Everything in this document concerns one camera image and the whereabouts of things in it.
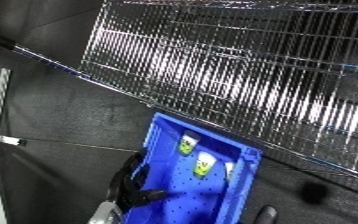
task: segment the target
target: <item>blue tray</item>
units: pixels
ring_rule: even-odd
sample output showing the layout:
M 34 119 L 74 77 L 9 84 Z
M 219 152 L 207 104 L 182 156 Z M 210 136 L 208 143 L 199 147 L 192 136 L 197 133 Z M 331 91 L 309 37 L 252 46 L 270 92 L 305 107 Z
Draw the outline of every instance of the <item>blue tray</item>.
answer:
M 187 157 L 178 151 L 185 131 L 201 137 Z M 238 222 L 261 158 L 259 150 L 159 113 L 154 116 L 144 146 L 150 173 L 143 189 L 165 189 L 168 197 L 133 208 L 125 223 Z M 193 174 L 200 151 L 218 159 L 204 179 Z M 230 181 L 226 179 L 225 162 L 236 164 Z

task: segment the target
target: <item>metal wire shelf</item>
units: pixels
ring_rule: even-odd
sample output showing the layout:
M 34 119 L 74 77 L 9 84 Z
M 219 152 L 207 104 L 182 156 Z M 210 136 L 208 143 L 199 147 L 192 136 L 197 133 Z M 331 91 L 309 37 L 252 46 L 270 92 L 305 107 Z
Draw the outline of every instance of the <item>metal wire shelf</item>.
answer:
M 106 1 L 81 70 L 358 173 L 358 1 Z

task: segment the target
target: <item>black floor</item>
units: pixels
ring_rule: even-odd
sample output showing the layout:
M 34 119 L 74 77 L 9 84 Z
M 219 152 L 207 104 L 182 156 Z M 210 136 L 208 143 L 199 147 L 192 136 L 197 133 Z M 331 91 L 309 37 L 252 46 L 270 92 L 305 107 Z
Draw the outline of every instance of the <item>black floor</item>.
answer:
M 0 0 L 0 33 L 77 67 L 101 4 Z M 132 154 L 125 150 L 141 147 L 155 111 L 0 49 L 2 67 L 14 74 L 0 133 L 30 139 L 26 147 L 0 144 L 0 185 L 9 223 L 86 223 L 109 179 Z M 279 210 L 282 224 L 358 223 L 356 179 L 300 171 L 296 168 L 326 172 L 296 158 L 268 155 L 241 223 L 251 223 L 266 204 Z

